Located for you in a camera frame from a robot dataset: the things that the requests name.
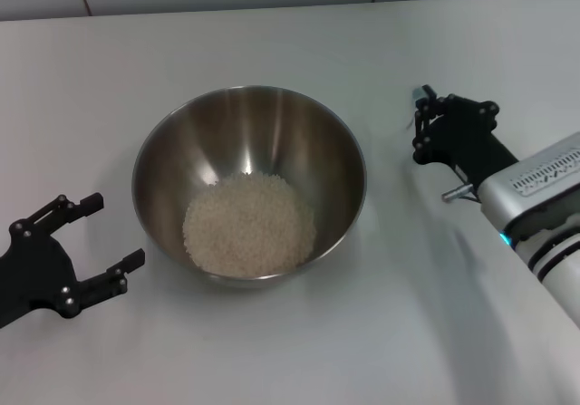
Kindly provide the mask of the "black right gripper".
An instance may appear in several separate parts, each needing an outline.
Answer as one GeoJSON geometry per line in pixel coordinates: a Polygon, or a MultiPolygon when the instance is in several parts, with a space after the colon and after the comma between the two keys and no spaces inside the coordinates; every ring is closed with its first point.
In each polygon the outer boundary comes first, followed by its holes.
{"type": "Polygon", "coordinates": [[[413,91],[413,159],[441,163],[468,184],[480,184],[518,159],[493,134],[498,105],[449,94],[438,97],[430,86],[413,91]]]}

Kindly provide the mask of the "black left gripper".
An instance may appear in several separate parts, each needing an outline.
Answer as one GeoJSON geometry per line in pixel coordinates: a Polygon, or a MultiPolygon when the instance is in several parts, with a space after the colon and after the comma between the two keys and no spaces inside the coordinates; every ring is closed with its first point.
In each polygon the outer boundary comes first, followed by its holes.
{"type": "Polygon", "coordinates": [[[78,204],[61,194],[9,228],[11,243],[1,256],[1,325],[28,313],[52,310],[71,319],[96,304],[128,291],[127,275],[144,266],[138,249],[105,272],[78,281],[71,258],[51,235],[61,227],[104,208],[100,193],[78,204]]]}

